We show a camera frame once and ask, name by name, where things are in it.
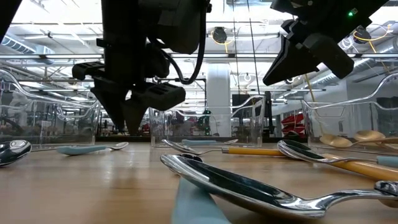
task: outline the yellow handle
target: yellow handle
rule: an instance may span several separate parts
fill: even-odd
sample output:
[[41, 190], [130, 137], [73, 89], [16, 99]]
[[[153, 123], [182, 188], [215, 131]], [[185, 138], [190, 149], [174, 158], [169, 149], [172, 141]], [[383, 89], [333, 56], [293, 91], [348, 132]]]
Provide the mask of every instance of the yellow handle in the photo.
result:
[[[327, 159], [341, 159], [341, 157], [334, 156], [331, 154], [323, 154], [322, 156]], [[351, 161], [351, 162], [335, 162], [330, 165], [350, 170], [359, 174], [363, 174], [377, 180], [393, 180], [393, 181], [398, 180], [397, 169], [380, 166], [377, 164]]]
[[257, 155], [257, 156], [285, 156], [277, 149], [250, 149], [245, 147], [229, 147], [228, 154]]

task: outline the white pillar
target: white pillar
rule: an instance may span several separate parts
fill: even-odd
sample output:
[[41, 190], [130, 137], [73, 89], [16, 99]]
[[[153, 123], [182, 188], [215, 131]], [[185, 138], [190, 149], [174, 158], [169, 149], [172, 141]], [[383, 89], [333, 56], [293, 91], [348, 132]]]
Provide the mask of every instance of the white pillar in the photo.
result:
[[231, 93], [229, 87], [229, 65], [209, 64], [207, 70], [206, 97], [207, 105], [215, 119], [210, 117], [211, 133], [218, 133], [220, 137], [231, 137], [230, 109], [217, 106], [230, 106]]

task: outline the ceiling light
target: ceiling light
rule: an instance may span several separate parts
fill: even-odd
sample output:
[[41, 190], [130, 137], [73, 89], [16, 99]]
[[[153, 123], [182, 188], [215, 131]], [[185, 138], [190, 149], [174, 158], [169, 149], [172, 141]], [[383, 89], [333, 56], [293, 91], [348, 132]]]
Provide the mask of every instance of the ceiling light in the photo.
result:
[[45, 88], [44, 85], [36, 83], [36, 82], [19, 82], [19, 84], [24, 85], [24, 86], [29, 86], [32, 88]]
[[79, 97], [79, 96], [73, 96], [73, 97], [71, 97], [71, 99], [73, 99], [73, 100], [77, 100], [77, 101], [83, 101], [83, 100], [87, 100], [86, 98]]

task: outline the light blue handle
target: light blue handle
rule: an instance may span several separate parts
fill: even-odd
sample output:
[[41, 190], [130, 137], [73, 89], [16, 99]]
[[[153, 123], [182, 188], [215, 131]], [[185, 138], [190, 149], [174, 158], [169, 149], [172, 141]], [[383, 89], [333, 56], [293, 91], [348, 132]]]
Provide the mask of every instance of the light blue handle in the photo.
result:
[[377, 164], [398, 168], [398, 157], [395, 156], [378, 156]]
[[217, 141], [214, 140], [187, 140], [183, 139], [181, 141], [182, 144], [186, 146], [202, 146], [202, 145], [208, 145], [208, 144], [217, 144]]
[[106, 146], [83, 146], [83, 147], [61, 146], [57, 148], [57, 152], [68, 156], [77, 156], [103, 149], [106, 149]]
[[210, 194], [180, 178], [172, 224], [231, 224]]

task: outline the red object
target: red object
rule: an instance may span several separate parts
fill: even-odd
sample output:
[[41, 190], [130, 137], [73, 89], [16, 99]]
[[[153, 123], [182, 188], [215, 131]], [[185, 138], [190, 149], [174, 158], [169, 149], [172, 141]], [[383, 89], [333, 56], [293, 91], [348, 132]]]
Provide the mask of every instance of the red object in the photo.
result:
[[290, 124], [290, 125], [287, 125], [286, 127], [284, 127], [282, 129], [282, 133], [288, 134], [289, 131], [294, 131], [296, 133], [301, 133], [304, 130], [305, 130], [304, 124], [296, 124], [296, 125]]
[[304, 115], [303, 114], [298, 114], [298, 115], [292, 115], [292, 116], [288, 116], [287, 118], [285, 118], [283, 121], [281, 121], [281, 123], [283, 125], [287, 125], [287, 124], [299, 124], [301, 121], [304, 120]]

